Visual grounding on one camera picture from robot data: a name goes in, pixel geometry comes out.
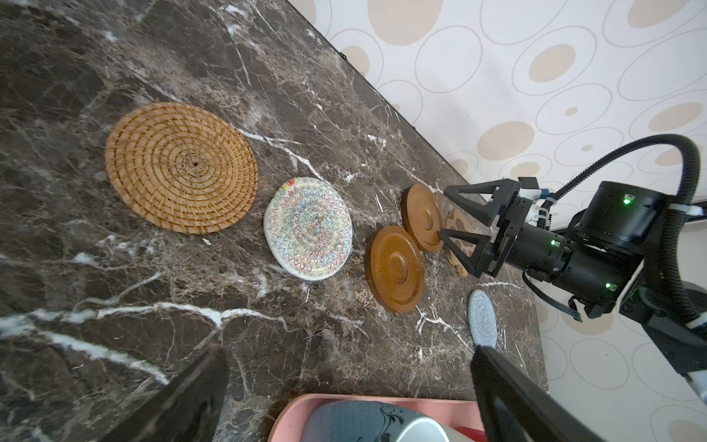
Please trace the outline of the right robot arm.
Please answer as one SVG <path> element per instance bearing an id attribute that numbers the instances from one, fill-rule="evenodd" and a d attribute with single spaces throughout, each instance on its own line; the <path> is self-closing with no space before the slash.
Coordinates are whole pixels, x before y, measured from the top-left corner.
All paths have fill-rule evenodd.
<path id="1" fill-rule="evenodd" d="M 552 207 L 612 162 L 637 150 L 668 145 L 682 161 L 679 188 L 664 194 L 602 182 L 587 209 L 567 228 L 550 229 Z M 679 273 L 679 234 L 703 214 L 692 199 L 701 173 L 697 145 L 679 134 L 657 134 L 603 156 L 555 193 L 533 178 L 453 185 L 445 197 L 495 237 L 444 228 L 439 236 L 472 276 L 520 270 L 533 292 L 546 282 L 569 295 L 554 307 L 577 322 L 613 311 L 640 324 L 668 364 L 700 399 L 706 396 L 706 293 Z"/>

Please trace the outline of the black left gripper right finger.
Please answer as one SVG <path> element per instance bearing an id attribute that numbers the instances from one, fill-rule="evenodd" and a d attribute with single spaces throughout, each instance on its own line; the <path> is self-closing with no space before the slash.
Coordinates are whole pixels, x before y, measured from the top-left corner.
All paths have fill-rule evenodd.
<path id="1" fill-rule="evenodd" d="M 488 440 L 601 440 L 495 349 L 476 348 L 471 375 Z"/>

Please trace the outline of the brown wooden coaster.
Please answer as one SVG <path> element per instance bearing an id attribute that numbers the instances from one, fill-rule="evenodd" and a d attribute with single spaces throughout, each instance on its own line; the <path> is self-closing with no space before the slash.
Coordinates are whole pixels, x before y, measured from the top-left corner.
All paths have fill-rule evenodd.
<path id="1" fill-rule="evenodd" d="M 366 281 L 379 304 L 395 313 L 415 309 L 425 290 L 422 254 L 398 226 L 377 232 L 366 248 Z"/>
<path id="2" fill-rule="evenodd" d="M 443 241 L 439 232 L 443 218 L 433 193 L 423 184 L 408 188 L 401 200 L 401 215 L 406 231 L 423 252 L 439 252 Z"/>

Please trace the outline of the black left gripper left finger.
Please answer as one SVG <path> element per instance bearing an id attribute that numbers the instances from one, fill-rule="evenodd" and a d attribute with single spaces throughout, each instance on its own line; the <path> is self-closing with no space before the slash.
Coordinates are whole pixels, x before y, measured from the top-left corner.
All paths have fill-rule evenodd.
<path id="1" fill-rule="evenodd" d="M 222 346 L 200 357 L 102 439 L 104 441 L 211 441 L 229 383 Z"/>

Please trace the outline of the blue floral mug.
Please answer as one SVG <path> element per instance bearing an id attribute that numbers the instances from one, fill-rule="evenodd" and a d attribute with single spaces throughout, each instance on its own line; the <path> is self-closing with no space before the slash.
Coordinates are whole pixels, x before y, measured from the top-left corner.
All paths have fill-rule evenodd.
<path id="1" fill-rule="evenodd" d="M 379 401 L 337 401 L 316 408 L 303 441 L 468 441 L 460 432 L 413 410 Z"/>

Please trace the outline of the pink plastic tray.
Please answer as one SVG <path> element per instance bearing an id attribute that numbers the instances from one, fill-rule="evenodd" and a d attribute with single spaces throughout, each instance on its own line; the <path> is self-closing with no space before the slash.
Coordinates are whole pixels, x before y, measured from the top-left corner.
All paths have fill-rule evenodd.
<path id="1" fill-rule="evenodd" d="M 422 398 L 395 398 L 336 394 L 305 394 L 291 401 L 277 418 L 270 433 L 271 441 L 303 441 L 304 426 L 320 405 L 337 401 L 379 401 L 425 414 L 438 423 L 456 430 L 457 427 L 484 431 L 481 413 L 475 401 L 453 401 Z"/>

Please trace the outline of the red mug black handle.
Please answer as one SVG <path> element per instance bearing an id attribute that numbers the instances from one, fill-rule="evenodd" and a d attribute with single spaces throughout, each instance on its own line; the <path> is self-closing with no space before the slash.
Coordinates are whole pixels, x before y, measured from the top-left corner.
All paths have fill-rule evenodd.
<path id="1" fill-rule="evenodd" d="M 469 427 L 457 427 L 456 431 L 475 442 L 487 442 L 488 438 L 483 430 Z"/>

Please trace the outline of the white multicolour stitched coaster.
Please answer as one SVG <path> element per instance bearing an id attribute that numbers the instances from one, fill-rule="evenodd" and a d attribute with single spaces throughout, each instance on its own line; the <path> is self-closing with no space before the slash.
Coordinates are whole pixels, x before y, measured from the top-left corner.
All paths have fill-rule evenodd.
<path id="1" fill-rule="evenodd" d="M 306 281 L 334 276 L 353 247 L 353 224 L 338 192 L 323 180 L 296 177 L 274 194 L 263 219 L 276 261 Z"/>

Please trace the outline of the blue woven round coaster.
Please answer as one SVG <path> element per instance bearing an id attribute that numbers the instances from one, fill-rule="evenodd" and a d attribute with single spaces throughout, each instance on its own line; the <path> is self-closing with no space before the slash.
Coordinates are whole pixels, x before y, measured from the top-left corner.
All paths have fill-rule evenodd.
<path id="1" fill-rule="evenodd" d="M 496 348 L 498 339 L 495 309 L 488 295 L 476 289 L 468 304 L 469 331 L 476 346 Z"/>

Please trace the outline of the woven rattan round coaster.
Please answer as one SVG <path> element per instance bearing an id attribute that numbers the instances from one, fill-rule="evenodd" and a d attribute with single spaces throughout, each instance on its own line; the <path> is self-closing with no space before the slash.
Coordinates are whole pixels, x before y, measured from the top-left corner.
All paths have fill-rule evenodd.
<path id="1" fill-rule="evenodd" d="M 241 221 L 259 171 L 243 134 L 193 105 L 158 102 L 125 114 L 104 151 L 110 184 L 134 213 L 159 228 L 204 235 Z"/>

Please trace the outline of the brown wooden coaster near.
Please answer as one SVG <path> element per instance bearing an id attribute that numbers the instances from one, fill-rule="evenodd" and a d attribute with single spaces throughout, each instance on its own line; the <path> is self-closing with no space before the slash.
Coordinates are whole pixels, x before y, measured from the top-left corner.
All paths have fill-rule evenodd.
<path id="1" fill-rule="evenodd" d="M 366 281 L 379 304 L 395 313 L 415 309 L 425 290 L 422 254 L 398 226 L 377 232 L 366 248 Z"/>

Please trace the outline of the brown wooden coaster far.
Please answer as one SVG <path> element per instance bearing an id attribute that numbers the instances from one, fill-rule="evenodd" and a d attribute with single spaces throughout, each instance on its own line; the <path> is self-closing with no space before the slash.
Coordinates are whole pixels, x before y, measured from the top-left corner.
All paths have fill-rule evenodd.
<path id="1" fill-rule="evenodd" d="M 439 252 L 443 241 L 439 232 L 443 218 L 433 193 L 423 184 L 408 188 L 401 200 L 401 215 L 406 231 L 423 252 Z"/>

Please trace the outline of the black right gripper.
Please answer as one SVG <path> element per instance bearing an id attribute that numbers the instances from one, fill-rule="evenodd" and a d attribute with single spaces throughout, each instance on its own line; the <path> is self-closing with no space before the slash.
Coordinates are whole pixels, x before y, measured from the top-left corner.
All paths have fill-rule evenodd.
<path id="1" fill-rule="evenodd" d="M 456 206 L 477 221 L 490 227 L 498 216 L 498 233 L 491 248 L 491 258 L 486 252 L 491 237 L 467 231 L 442 229 L 439 237 L 471 275 L 480 277 L 486 272 L 498 276 L 507 263 L 537 278 L 556 278 L 565 268 L 571 254 L 564 237 L 538 228 L 527 221 L 531 201 L 518 195 L 521 182 L 502 179 L 477 184 L 451 185 L 444 195 Z M 490 195 L 486 203 L 469 199 L 469 195 Z M 454 240 L 474 246 L 467 256 Z"/>

